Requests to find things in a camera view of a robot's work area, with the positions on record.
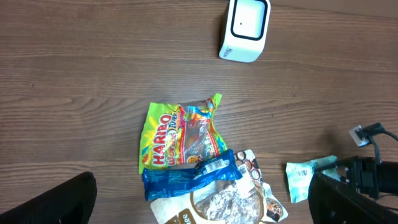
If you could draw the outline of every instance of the candy bag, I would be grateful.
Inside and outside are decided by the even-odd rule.
[[[227,150],[213,117],[221,94],[191,103],[151,103],[141,134],[139,173],[207,161]]]
[[[199,163],[195,168],[180,170],[144,169],[142,181],[145,199],[176,197],[201,189],[214,180],[238,180],[242,174],[229,149],[217,158]]]

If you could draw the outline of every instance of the blue wrapper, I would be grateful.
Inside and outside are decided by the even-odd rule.
[[[201,162],[195,168],[144,169],[142,173],[146,200],[184,195],[205,187],[214,180],[238,180],[240,178],[242,178],[242,174],[236,167],[232,149],[228,149],[217,158]]]

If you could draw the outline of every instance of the small white packet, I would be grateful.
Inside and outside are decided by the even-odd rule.
[[[301,163],[288,162],[286,165],[286,174],[291,202],[297,203],[306,200],[308,198],[308,188],[314,175],[314,169],[330,165],[336,162],[336,160],[336,156],[327,156]],[[324,170],[322,173],[340,180],[336,169]]]

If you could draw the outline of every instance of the barcode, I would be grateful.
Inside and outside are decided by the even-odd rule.
[[[226,167],[224,160],[220,159],[205,166],[207,173]]]
[[[299,170],[297,171],[297,175],[307,175],[308,172],[306,170]]]
[[[241,173],[241,174],[245,174],[247,171],[246,171],[246,168],[245,168],[245,165],[243,165],[243,166],[241,166],[240,168],[239,168],[239,172]]]

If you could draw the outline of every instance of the cookie package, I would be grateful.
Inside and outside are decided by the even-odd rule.
[[[221,94],[191,103],[151,103],[141,134],[139,173],[207,161],[227,150],[213,124]]]
[[[263,182],[252,150],[235,154],[239,180],[216,180],[190,194],[154,200],[150,207],[159,223],[258,224],[279,222],[287,211]]]

